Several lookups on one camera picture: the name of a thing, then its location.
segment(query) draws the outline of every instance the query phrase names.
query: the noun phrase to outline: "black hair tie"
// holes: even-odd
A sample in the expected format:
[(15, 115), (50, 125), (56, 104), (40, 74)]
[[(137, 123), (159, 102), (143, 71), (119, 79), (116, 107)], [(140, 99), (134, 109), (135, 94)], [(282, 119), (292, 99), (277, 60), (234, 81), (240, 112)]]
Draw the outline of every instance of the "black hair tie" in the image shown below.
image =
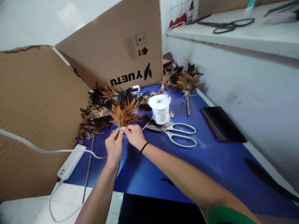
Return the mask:
[(148, 144), (149, 142), (146, 142), (146, 144), (142, 147), (140, 153), (142, 153), (142, 151), (144, 150), (144, 148), (146, 147), (146, 145)]

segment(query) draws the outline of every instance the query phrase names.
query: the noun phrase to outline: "spool of thread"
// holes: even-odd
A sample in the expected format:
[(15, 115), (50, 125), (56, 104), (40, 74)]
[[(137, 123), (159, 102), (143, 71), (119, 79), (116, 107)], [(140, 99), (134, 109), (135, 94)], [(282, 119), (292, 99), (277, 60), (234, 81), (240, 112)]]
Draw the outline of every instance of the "spool of thread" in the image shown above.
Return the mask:
[(170, 121), (169, 104), (171, 97), (168, 94), (152, 96), (149, 106), (152, 108), (153, 117), (157, 124), (166, 124)]

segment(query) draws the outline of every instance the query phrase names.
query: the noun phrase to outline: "shipping symbol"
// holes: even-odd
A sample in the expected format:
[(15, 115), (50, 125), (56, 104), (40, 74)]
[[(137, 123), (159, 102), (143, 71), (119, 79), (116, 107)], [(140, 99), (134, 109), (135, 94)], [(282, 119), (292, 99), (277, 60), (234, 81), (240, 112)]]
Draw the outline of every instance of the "shipping symbol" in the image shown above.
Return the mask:
[(147, 51), (148, 51), (148, 49), (146, 49), (146, 48), (144, 47), (143, 49), (138, 50), (138, 54), (139, 54), (139, 56), (146, 55)]

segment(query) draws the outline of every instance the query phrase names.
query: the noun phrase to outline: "cardboard box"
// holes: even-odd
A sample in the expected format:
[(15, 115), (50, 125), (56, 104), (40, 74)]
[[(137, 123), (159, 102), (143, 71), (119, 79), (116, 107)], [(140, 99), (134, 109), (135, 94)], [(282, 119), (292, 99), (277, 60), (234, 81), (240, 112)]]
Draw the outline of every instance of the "cardboard box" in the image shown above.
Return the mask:
[(55, 46), (90, 87), (162, 80), (159, 1), (124, 0)]
[[(56, 47), (91, 89), (148, 86), (162, 80), (160, 24), (159, 0), (123, 0)], [(42, 45), (0, 52), (0, 70), (0, 128), (45, 150), (72, 149), (89, 97), (73, 69)], [(0, 135), (0, 201), (50, 195), (68, 155)]]
[[(285, 0), (257, 0), (255, 6), (267, 5), (276, 2), (284, 2)], [(200, 0), (198, 4), (198, 16), (207, 16), (221, 12), (233, 11), (237, 9), (245, 9), (249, 0)]]

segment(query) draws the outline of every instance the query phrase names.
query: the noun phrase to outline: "white-handled scissors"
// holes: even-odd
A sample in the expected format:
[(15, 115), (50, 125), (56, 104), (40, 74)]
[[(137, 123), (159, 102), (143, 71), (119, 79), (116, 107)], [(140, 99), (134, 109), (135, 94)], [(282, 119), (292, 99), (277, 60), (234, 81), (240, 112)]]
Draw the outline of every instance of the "white-handled scissors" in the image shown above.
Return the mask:
[[(183, 131), (183, 130), (180, 130), (180, 129), (176, 129), (174, 128), (173, 126), (175, 125), (180, 125), (180, 126), (186, 126), (186, 127), (189, 127), (193, 130), (193, 132), (188, 132), (188, 131)], [(186, 147), (186, 148), (193, 148), (195, 146), (197, 146), (197, 141), (194, 140), (193, 138), (191, 137), (188, 137), (188, 136), (185, 136), (185, 135), (179, 135), (179, 134), (174, 134), (174, 133), (171, 133), (170, 131), (176, 131), (176, 132), (181, 132), (181, 133), (185, 133), (185, 134), (195, 134), (196, 133), (196, 129), (194, 127), (192, 127), (191, 125), (188, 125), (188, 124), (184, 124), (184, 123), (174, 123), (172, 125), (170, 125), (169, 127), (167, 128), (160, 128), (160, 127), (156, 127), (156, 126), (153, 126), (153, 125), (148, 125), (146, 126), (146, 128), (148, 129), (152, 129), (152, 130), (155, 130), (155, 131), (161, 131), (161, 132), (164, 132), (165, 134), (168, 135), (169, 139), (176, 145), (178, 146), (182, 146), (182, 147)], [(175, 136), (175, 137), (179, 137), (179, 138), (185, 138), (185, 139), (189, 139), (191, 141), (194, 142), (194, 145), (191, 145), (191, 146), (186, 146), (186, 145), (181, 145), (177, 142), (175, 142), (172, 137)]]

